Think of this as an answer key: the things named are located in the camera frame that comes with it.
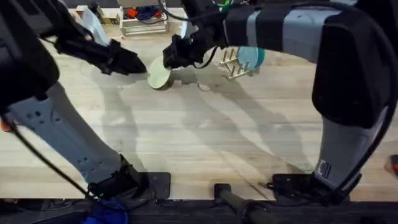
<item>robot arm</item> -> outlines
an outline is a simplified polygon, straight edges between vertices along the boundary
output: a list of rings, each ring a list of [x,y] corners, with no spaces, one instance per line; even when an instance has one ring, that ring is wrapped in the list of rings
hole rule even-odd
[[[141,175],[85,123],[58,82],[58,67],[38,36],[56,36],[60,53],[87,60],[104,73],[141,73],[134,52],[113,41],[86,40],[84,28],[56,0],[2,2],[0,7],[0,110],[40,136],[89,183],[89,190],[111,198],[142,185]]]
[[[173,37],[164,50],[165,67],[202,63],[214,46],[260,47],[317,63],[312,100],[323,118],[318,164],[311,175],[276,174],[268,187],[277,198],[307,200],[334,191],[373,142],[391,97],[391,71],[368,17],[359,11],[286,4],[232,5],[221,12],[212,1],[186,0],[183,6],[199,29],[189,38]],[[397,3],[362,0],[356,7],[369,11],[396,43]],[[372,14],[375,8],[385,13],[389,24]],[[357,173],[332,200],[341,202],[360,177]]]

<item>wooden table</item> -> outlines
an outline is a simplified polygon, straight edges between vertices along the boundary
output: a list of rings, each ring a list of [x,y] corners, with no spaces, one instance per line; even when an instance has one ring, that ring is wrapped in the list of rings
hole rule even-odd
[[[122,40],[117,27],[106,30],[147,66],[171,41],[171,34]],[[136,169],[170,172],[171,198],[210,199],[218,182],[230,183],[244,198],[272,198],[258,182],[267,182],[275,173],[311,172],[317,163],[322,122],[310,99],[315,66],[304,60],[267,52],[257,74],[229,82],[222,77],[225,70],[216,66],[219,52],[208,68],[177,71],[183,81],[155,91],[145,75],[109,77],[86,62],[49,50],[60,68],[60,82],[82,117]],[[65,159],[28,130],[23,132],[86,186]],[[351,195],[354,200],[398,200],[398,180],[385,170],[389,155],[398,153],[397,145],[395,122],[363,169],[364,177]],[[0,133],[0,198],[79,197],[14,136]]]

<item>red object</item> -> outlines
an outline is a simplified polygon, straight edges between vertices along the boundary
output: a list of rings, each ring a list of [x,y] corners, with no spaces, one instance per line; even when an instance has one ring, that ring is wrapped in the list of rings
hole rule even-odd
[[[80,18],[83,18],[83,12],[84,11],[76,11],[76,13],[80,16]]]
[[[392,169],[394,170],[394,173],[398,177],[398,155],[391,156],[391,164],[392,164]]]
[[[128,15],[131,19],[133,19],[133,18],[135,18],[135,17],[138,15],[138,12],[137,12],[137,10],[135,10],[135,9],[129,9],[129,10],[127,11],[127,15]]]
[[[156,13],[155,13],[155,17],[156,17],[156,18],[161,18],[161,17],[162,17],[162,12],[160,12],[160,11],[159,11],[159,12],[156,12]]]
[[[1,120],[1,129],[5,132],[11,131],[11,128],[3,120]]]

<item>blue plate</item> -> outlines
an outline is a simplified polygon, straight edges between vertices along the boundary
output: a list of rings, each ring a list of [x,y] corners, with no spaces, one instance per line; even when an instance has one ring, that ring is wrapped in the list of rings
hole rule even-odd
[[[257,47],[241,47],[239,50],[238,61],[244,68],[248,64],[248,70],[254,70],[261,66],[266,58],[266,51]]]

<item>wire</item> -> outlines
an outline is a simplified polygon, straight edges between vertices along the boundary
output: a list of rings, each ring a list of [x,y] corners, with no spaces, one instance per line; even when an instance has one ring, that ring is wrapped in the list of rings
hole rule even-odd
[[[255,208],[264,209],[264,212],[268,212],[268,208],[262,203],[255,200],[246,200],[240,208],[237,209],[236,214],[239,218],[239,221],[242,224],[251,223],[247,220],[247,217],[250,212]]]
[[[339,2],[305,2],[305,3],[300,3],[300,4],[295,4],[293,8],[296,7],[333,7],[338,10],[347,10],[347,11],[357,11],[357,12],[362,12],[363,14],[367,15],[365,12],[363,12],[360,9],[357,9],[353,6],[339,3]],[[346,176],[346,178],[341,182],[337,188],[335,188],[333,191],[331,191],[327,195],[322,195],[314,200],[310,200],[307,202],[303,203],[296,203],[296,204],[290,204],[290,205],[284,205],[280,204],[277,202],[267,202],[270,204],[273,204],[275,206],[280,206],[280,207],[299,207],[299,206],[305,206],[309,205],[311,203],[316,203],[320,202],[321,200],[324,199],[330,199],[332,196],[337,194],[340,190],[343,190],[345,185],[351,182],[357,174],[360,172],[361,168],[365,163],[369,160],[369,158],[373,155],[374,151],[377,149],[377,147],[380,145],[381,141],[383,140],[384,136],[386,135],[389,126],[392,123],[392,120],[394,118],[394,113],[397,107],[397,78],[396,75],[398,75],[398,58],[396,53],[394,52],[394,48],[392,47],[391,41],[387,37],[386,33],[383,31],[383,29],[380,27],[380,25],[374,21],[374,19],[371,16],[368,16],[368,19],[370,20],[371,24],[376,30],[376,34],[379,36],[381,40],[381,45],[383,46],[385,53],[387,54],[387,61],[388,64],[390,65],[390,98],[389,101],[387,102],[387,111],[386,115],[383,120],[383,124],[381,125],[379,131],[377,132],[372,144],[369,146],[368,150],[365,152],[364,156],[359,160],[359,162],[354,166],[354,168],[351,170],[351,172]]]
[[[212,61],[213,58],[214,58],[214,55],[215,55],[216,52],[217,52],[217,49],[218,49],[218,46],[215,47],[215,48],[213,49],[213,51],[212,51],[212,53],[211,53],[211,55],[210,55],[209,60],[208,60],[204,65],[202,65],[201,67],[197,67],[197,66],[195,65],[195,63],[194,63],[193,66],[195,67],[195,69],[203,69],[203,68],[206,68],[207,66],[209,66],[209,64],[211,63],[211,61]]]
[[[75,204],[80,203],[82,201],[84,201],[84,200],[83,199],[74,200],[66,205],[43,208],[43,209],[27,208],[26,206],[19,205],[18,203],[15,204],[15,206],[18,210],[20,210],[22,212],[54,212],[54,211],[59,211],[59,210],[64,210],[64,209],[70,208],[70,207],[74,206]]]
[[[150,190],[151,193],[152,193],[152,198],[153,198],[153,200],[154,200],[154,202],[155,202],[156,205],[158,205],[158,206],[160,206],[160,207],[164,207],[164,208],[179,208],[179,209],[181,209],[181,207],[179,207],[179,205],[181,205],[181,204],[183,203],[183,200],[179,200],[178,203],[176,203],[176,204],[167,205],[167,204],[162,203],[161,201],[159,201],[159,200],[157,199],[155,188],[154,188],[151,184],[149,184],[149,190]],[[212,208],[216,208],[216,207],[218,207],[218,206],[219,206],[218,203],[214,203],[213,205],[210,205],[210,206],[207,206],[207,207],[203,207],[203,208],[197,208],[197,207],[195,207],[195,209],[189,209],[189,211],[190,211],[190,212],[195,212],[195,211],[199,211],[199,210],[202,211],[202,210],[204,210],[204,209],[212,209]]]
[[[217,6],[219,6],[219,7],[229,6],[229,4],[232,2],[233,2],[233,0],[231,2],[229,0],[225,0],[224,4],[217,4]]]
[[[144,21],[142,21],[142,20],[139,20],[142,24],[145,24],[145,25],[154,25],[154,24],[158,24],[158,23],[160,23],[160,22],[165,22],[165,21],[167,21],[169,19],[169,15],[167,15],[166,14],[166,18],[165,19],[162,19],[162,20],[159,20],[159,21],[156,21],[156,22],[144,22]]]
[[[200,82],[197,82],[197,87],[198,87],[198,89],[199,89],[200,91],[202,91],[202,92],[205,92],[205,93],[211,92],[211,89],[209,89],[209,90],[204,90],[204,89],[201,87]]]
[[[212,12],[212,13],[205,14],[205,15],[202,15],[202,16],[196,16],[196,17],[191,17],[191,18],[184,18],[184,17],[181,17],[181,16],[176,16],[176,15],[172,14],[171,12],[169,12],[169,11],[163,6],[161,0],[157,0],[157,2],[158,2],[158,5],[159,5],[160,9],[161,9],[164,13],[166,13],[166,15],[170,16],[170,17],[173,18],[173,19],[180,20],[180,21],[186,21],[186,22],[195,22],[195,21],[204,19],[204,18],[206,18],[206,17],[208,17],[208,16],[215,16],[215,15],[225,14],[225,13],[227,12],[227,11]]]
[[[198,208],[198,207],[184,208],[184,207],[181,207],[184,203],[184,200],[174,200],[173,202],[169,202],[169,203],[163,203],[159,200],[156,200],[155,203],[156,203],[156,205],[163,207],[163,208],[177,208],[180,210],[187,210],[188,212],[198,212],[198,211],[213,209],[213,208],[220,206],[220,204],[218,204],[218,203],[213,203],[213,205],[200,207],[200,208]]]

